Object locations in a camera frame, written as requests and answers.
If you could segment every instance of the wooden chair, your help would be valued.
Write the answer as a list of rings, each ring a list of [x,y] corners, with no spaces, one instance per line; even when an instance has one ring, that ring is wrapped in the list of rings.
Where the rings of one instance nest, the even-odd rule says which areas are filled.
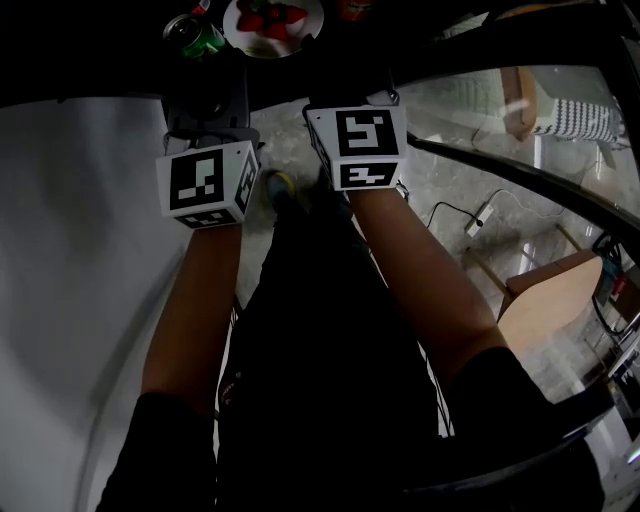
[[[575,320],[590,304],[602,272],[602,260],[589,249],[580,249],[562,228],[560,232],[578,252],[503,284],[471,249],[467,254],[504,294],[498,327],[514,352],[523,352]]]

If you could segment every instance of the marble floor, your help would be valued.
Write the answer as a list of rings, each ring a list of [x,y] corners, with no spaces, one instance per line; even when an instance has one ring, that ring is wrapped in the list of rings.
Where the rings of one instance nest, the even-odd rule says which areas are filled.
[[[568,170],[574,181],[588,182],[600,193],[597,186],[601,184],[602,173],[591,176],[602,163],[593,141],[530,137],[519,142],[512,137],[513,140],[509,140],[507,134],[484,133],[461,126],[445,119],[447,116],[434,115],[425,109],[425,97],[431,94],[429,87],[417,84],[399,91],[401,102],[407,108],[409,129],[416,135],[503,154],[530,164],[538,158],[538,165]],[[320,166],[302,116],[306,103],[301,100],[272,107],[253,113],[251,119],[252,127],[260,131],[265,143],[262,155],[265,167],[288,173],[303,192],[317,179]],[[491,200],[495,211],[474,238],[464,231],[469,218],[447,207],[437,210],[430,227],[482,291],[496,316],[503,296],[486,275],[464,257],[468,247],[480,254],[504,281],[575,251],[556,229],[556,224],[562,224],[584,248],[590,247],[601,232],[574,213],[508,180],[413,148],[409,148],[408,165],[401,180],[410,192],[411,207],[425,223],[438,201],[475,213],[496,191],[510,192],[500,193]],[[241,304],[248,302],[257,286],[261,264],[271,243],[273,220],[264,189],[258,186],[244,226],[237,289]],[[610,348],[610,341],[603,336],[589,306],[572,324],[540,343],[535,350],[518,357],[545,395],[557,402],[578,391],[581,379],[601,365],[601,358]]]

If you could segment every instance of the white wall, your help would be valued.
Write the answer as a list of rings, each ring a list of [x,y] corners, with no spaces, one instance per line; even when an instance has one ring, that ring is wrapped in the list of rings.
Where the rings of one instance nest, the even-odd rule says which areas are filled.
[[[151,100],[0,110],[4,512],[77,506],[97,407],[189,236],[159,214],[164,129]]]

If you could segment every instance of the strawberry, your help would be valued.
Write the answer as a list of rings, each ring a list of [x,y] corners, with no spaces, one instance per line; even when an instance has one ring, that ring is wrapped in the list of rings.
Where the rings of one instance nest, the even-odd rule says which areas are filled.
[[[266,15],[269,21],[277,21],[280,18],[280,8],[277,6],[271,6],[266,9]]]
[[[258,14],[258,11],[262,9],[265,5],[268,5],[269,0],[238,0],[238,10],[242,14],[247,14],[249,12],[254,12]]]
[[[288,24],[300,21],[302,18],[305,18],[307,14],[309,13],[304,9],[301,9],[300,7],[294,7],[293,5],[288,5],[285,10],[285,17]]]
[[[238,20],[238,30],[241,32],[256,32],[262,28],[264,20],[262,16],[253,12],[242,14]]]
[[[269,25],[263,31],[266,37],[272,39],[278,39],[279,41],[286,41],[289,39],[289,33],[287,32],[287,26],[284,21],[276,21]]]

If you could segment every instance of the chair leg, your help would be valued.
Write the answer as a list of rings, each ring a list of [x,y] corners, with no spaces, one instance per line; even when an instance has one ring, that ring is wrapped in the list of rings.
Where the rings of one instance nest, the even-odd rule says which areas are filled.
[[[540,268],[542,265],[540,265],[540,262],[538,260],[536,260],[533,256],[531,256],[531,254],[529,254],[527,251],[524,250],[524,248],[520,248],[520,253],[527,258],[531,263],[533,263],[536,268]]]
[[[507,297],[508,299],[513,298],[511,292],[507,289],[504,283],[500,281],[500,278],[495,275],[493,270],[489,268],[489,265],[482,261],[482,258],[480,258],[480,256],[478,256],[478,254],[471,247],[467,248],[467,254],[475,262],[475,264],[478,265],[485,274],[487,274],[487,277],[491,279],[491,282],[496,286],[498,290],[502,292],[505,297]]]
[[[581,251],[582,247],[576,242],[573,237],[567,232],[566,229],[560,224],[556,224],[556,229],[562,233],[562,235],[569,241],[571,245],[575,248],[576,251]]]

